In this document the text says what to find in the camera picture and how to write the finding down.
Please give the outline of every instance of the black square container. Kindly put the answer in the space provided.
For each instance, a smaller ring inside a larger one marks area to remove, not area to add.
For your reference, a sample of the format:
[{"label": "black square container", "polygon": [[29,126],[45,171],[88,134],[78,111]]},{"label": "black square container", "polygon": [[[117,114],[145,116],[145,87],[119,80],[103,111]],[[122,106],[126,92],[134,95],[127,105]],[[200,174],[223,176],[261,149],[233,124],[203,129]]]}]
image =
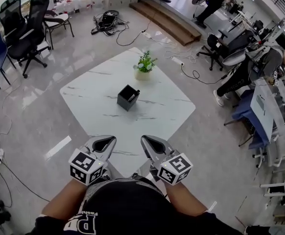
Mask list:
[{"label": "black square container", "polygon": [[117,104],[128,111],[137,101],[140,90],[135,90],[130,85],[126,85],[124,89],[117,95]]}]

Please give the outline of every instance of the potted plant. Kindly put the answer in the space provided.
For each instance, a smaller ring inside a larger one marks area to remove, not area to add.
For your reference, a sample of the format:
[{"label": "potted plant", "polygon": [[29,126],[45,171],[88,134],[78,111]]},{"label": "potted plant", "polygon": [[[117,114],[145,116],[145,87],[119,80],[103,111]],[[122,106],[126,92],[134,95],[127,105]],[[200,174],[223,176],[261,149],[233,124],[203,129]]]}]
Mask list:
[{"label": "potted plant", "polygon": [[148,50],[140,57],[138,65],[134,65],[134,76],[137,80],[149,80],[150,72],[155,66],[155,61],[157,58],[152,59],[150,57],[150,51]]}]

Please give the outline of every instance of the black mesh office chair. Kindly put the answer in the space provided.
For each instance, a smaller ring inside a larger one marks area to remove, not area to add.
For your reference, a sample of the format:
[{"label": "black mesh office chair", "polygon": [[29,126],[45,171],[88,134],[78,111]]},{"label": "black mesh office chair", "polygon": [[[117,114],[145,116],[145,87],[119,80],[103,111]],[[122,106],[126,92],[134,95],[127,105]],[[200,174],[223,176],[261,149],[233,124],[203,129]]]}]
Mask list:
[{"label": "black mesh office chair", "polygon": [[236,37],[234,40],[232,40],[229,44],[226,44],[224,42],[224,37],[228,37],[223,31],[219,30],[221,33],[221,37],[218,38],[217,36],[211,34],[207,38],[207,44],[210,47],[210,49],[207,46],[203,46],[202,49],[207,50],[208,52],[198,52],[197,56],[200,54],[211,57],[211,66],[210,71],[213,70],[213,64],[214,61],[219,64],[220,71],[223,69],[223,65],[221,61],[219,60],[220,57],[226,58],[230,54],[236,52],[237,50],[246,48],[250,43],[255,42],[255,39],[253,37],[253,33],[250,30],[246,30],[243,34]]},{"label": "black mesh office chair", "polygon": [[44,41],[44,30],[42,24],[48,5],[49,0],[30,1],[26,34],[23,35],[8,50],[9,56],[13,59],[18,60],[20,66],[22,66],[23,61],[27,60],[23,71],[24,78],[28,77],[25,73],[27,71],[29,63],[32,60],[35,60],[39,64],[43,65],[43,67],[47,67],[47,64],[40,61],[36,55],[40,54],[45,49],[51,49],[49,46],[38,49],[38,45]]},{"label": "black mesh office chair", "polygon": [[7,46],[26,33],[26,20],[21,12],[21,0],[6,0],[0,7],[0,22]]}]

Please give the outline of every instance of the wooden steps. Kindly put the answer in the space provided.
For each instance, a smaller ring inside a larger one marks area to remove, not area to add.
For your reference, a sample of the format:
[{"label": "wooden steps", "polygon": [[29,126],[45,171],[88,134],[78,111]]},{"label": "wooden steps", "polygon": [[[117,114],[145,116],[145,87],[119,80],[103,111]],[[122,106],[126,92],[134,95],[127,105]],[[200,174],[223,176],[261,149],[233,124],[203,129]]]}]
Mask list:
[{"label": "wooden steps", "polygon": [[201,34],[190,24],[153,0],[141,0],[129,4],[129,7],[149,18],[183,46],[201,38]]}]

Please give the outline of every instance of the glossy tiled floor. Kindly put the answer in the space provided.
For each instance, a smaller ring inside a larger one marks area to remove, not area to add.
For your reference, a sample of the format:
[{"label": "glossy tiled floor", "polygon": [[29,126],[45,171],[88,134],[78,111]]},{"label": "glossy tiled floor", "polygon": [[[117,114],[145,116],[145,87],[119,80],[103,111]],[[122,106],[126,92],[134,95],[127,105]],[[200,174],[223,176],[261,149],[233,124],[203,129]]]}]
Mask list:
[{"label": "glossy tiled floor", "polygon": [[[240,124],[223,126],[230,119],[231,103],[227,101],[223,108],[216,104],[212,91],[218,85],[205,85],[187,78],[179,65],[164,58],[164,54],[169,55],[165,51],[171,49],[148,41],[143,36],[139,36],[128,47],[118,46],[115,42],[116,35],[107,37],[98,33],[92,36],[92,17],[99,12],[83,11],[73,16],[71,23],[75,38],[72,38],[68,30],[54,31],[54,50],[44,59],[48,63],[46,69],[33,62],[28,72],[29,77],[23,79],[19,66],[15,71],[7,65],[7,76],[15,81],[12,87],[8,87],[0,75],[0,132],[9,129],[9,118],[12,119],[10,133],[0,136],[0,149],[4,151],[8,166],[41,197],[50,200],[55,196],[70,180],[67,161],[71,153],[88,140],[85,131],[61,97],[60,88],[131,47],[149,49],[158,58],[157,65],[161,70],[197,108],[169,139],[172,146],[186,153],[194,164],[185,185],[207,207],[216,201],[213,211],[221,220],[239,230],[243,230],[243,226],[235,216],[245,224],[259,220],[266,222],[266,216],[270,217],[270,212],[269,209],[265,211],[267,199],[263,198],[259,183],[265,181],[268,169],[263,167],[257,172],[257,162],[251,156],[253,151],[247,150],[247,146],[238,148],[239,141],[246,134]],[[130,21],[130,29],[119,38],[122,44],[131,42],[149,22],[129,8],[120,9],[120,15],[122,19]],[[153,23],[149,25],[148,32],[157,40],[167,41],[171,38]],[[200,43],[194,44],[193,52],[196,53],[201,46]],[[188,50],[189,47],[178,45],[177,49]],[[214,82],[223,75],[218,69],[209,71],[209,63],[205,59],[198,58],[195,64],[187,59],[183,61],[185,71],[191,74],[196,69],[203,81]],[[44,155],[62,140],[68,143],[46,161]],[[29,192],[5,167],[0,165],[0,171],[10,186],[13,198],[13,206],[9,208],[12,214],[11,227],[16,233],[26,233],[33,228],[35,218],[46,202]],[[6,205],[10,204],[1,177],[0,199]]]}]

